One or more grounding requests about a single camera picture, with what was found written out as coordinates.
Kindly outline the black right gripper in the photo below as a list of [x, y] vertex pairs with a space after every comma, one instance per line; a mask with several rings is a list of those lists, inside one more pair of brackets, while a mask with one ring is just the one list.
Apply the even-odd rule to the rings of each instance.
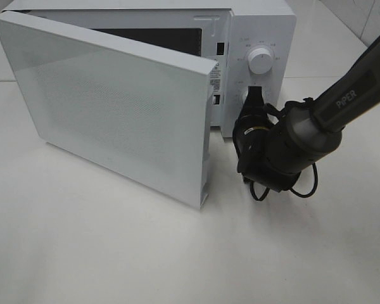
[[273, 127], [260, 86], [249, 86], [241, 112], [232, 131], [232, 140], [238, 161], [237, 171], [245, 179], [260, 184], [272, 184], [275, 173], [267, 156], [267, 135]]

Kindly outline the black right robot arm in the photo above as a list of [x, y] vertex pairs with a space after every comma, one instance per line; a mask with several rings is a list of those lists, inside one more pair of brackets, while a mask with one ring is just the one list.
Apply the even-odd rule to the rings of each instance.
[[237, 172], [251, 185], [289, 191], [301, 172], [335, 151], [342, 130], [380, 103], [380, 36], [318, 98], [288, 101], [282, 110], [249, 87], [232, 140]]

